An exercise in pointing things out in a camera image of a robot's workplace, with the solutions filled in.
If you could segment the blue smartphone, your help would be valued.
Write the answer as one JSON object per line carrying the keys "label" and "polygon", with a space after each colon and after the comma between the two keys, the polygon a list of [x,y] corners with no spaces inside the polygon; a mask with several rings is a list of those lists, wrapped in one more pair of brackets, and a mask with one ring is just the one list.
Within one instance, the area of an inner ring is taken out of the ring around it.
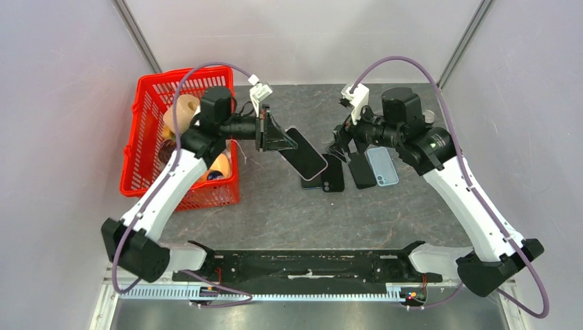
{"label": "blue smartphone", "polygon": [[300,178],[300,186],[304,190],[321,189],[322,187],[321,176],[317,175],[311,180]]}

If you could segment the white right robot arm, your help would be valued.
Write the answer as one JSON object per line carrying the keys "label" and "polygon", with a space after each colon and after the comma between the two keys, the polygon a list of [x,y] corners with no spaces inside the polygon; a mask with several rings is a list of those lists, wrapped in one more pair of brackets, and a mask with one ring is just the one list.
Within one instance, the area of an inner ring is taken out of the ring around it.
{"label": "white right robot arm", "polygon": [[395,87],[384,91],[381,101],[382,114],[376,115],[367,87],[345,86],[340,104],[350,114],[334,129],[328,152],[349,162],[350,143],[359,152],[372,145],[395,149],[446,202],[471,242],[469,247],[419,243],[398,260],[398,275],[405,281],[423,273],[457,278],[477,296],[490,295],[538,258],[542,244],[526,239],[497,211],[456,152],[452,135],[427,120],[418,94]]}

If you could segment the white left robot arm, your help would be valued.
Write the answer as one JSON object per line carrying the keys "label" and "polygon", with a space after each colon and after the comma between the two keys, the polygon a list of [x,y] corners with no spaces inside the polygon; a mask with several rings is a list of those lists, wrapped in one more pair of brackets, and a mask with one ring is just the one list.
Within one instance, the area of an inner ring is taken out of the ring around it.
{"label": "white left robot arm", "polygon": [[196,243],[168,248],[159,245],[161,233],[185,194],[226,149],[226,142],[254,140],[260,151],[282,151],[298,145],[281,128],[262,101],[272,94],[268,84],[250,90],[254,115],[233,113],[236,102],[227,87],[210,87],[177,133],[176,149],[142,198],[120,220],[108,218],[101,234],[113,270],[118,267],[149,283],[166,271],[189,270],[200,281],[215,274],[216,263]]}

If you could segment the black phone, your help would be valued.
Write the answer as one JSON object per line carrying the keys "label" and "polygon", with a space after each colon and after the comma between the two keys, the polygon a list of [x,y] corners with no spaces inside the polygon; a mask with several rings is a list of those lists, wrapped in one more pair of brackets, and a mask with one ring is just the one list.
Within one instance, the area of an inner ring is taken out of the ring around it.
{"label": "black phone", "polygon": [[341,193],[345,189],[342,162],[334,155],[324,154],[328,166],[321,173],[322,190],[325,193]]}

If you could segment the black smartphone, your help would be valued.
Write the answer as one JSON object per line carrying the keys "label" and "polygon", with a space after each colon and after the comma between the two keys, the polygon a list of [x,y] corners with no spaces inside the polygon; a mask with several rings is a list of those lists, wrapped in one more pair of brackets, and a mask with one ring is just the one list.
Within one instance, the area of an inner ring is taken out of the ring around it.
{"label": "black smartphone", "polygon": [[364,154],[350,153],[349,159],[349,169],[357,189],[363,190],[377,185],[375,175]]}

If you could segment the light blue phone case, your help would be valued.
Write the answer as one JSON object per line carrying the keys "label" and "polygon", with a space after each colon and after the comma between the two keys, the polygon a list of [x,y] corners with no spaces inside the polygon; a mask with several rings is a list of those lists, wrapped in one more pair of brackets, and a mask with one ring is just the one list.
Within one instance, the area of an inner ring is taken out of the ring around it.
{"label": "light blue phone case", "polygon": [[395,165],[387,148],[369,148],[366,156],[379,187],[394,186],[399,183]]}

